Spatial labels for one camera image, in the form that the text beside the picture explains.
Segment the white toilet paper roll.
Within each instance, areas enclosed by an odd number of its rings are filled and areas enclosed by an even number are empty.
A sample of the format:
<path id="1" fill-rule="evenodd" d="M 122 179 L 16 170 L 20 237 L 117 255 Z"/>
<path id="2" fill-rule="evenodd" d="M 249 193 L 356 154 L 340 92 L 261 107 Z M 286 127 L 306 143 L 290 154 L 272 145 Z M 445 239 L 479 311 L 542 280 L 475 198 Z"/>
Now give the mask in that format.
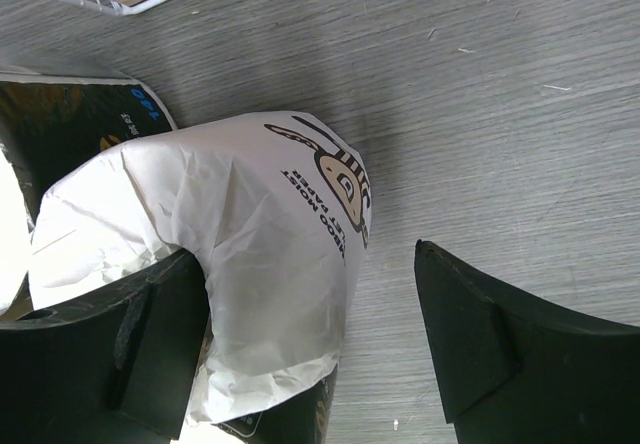
<path id="1" fill-rule="evenodd" d="M 220 424 L 334 370 L 371 211 L 360 154 L 307 113 L 250 113 L 130 140 L 44 194 L 32 303 L 53 306 L 189 251 L 204 273 L 212 341 L 188 415 Z"/>

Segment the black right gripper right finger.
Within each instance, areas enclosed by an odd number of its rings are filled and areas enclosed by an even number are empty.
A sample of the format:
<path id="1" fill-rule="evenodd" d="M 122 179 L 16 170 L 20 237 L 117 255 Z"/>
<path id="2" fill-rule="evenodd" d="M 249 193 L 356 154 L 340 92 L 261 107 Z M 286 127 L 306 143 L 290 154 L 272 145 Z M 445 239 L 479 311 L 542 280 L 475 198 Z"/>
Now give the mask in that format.
<path id="1" fill-rule="evenodd" d="M 424 326 L 461 443 L 635 443 L 639 330 L 559 306 L 415 247 Z"/>

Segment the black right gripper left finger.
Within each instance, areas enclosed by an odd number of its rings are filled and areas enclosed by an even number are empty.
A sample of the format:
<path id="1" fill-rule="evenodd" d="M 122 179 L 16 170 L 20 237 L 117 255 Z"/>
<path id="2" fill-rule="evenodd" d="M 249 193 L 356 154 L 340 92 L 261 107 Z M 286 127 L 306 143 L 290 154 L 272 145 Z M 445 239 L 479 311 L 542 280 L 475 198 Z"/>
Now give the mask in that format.
<path id="1" fill-rule="evenodd" d="M 178 438 L 208 319 L 203 272 L 182 250 L 2 323 L 2 442 Z"/>

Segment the black roll front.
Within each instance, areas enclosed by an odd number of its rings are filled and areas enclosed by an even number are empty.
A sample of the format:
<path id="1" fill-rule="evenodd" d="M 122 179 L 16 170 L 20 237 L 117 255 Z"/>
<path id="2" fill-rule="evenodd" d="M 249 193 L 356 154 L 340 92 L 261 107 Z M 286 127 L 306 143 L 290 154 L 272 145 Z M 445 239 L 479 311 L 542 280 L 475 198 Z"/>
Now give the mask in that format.
<path id="1" fill-rule="evenodd" d="M 233 443 L 323 443 L 338 369 L 307 388 L 282 371 L 243 379 L 231 388 L 226 420 L 214 427 Z"/>

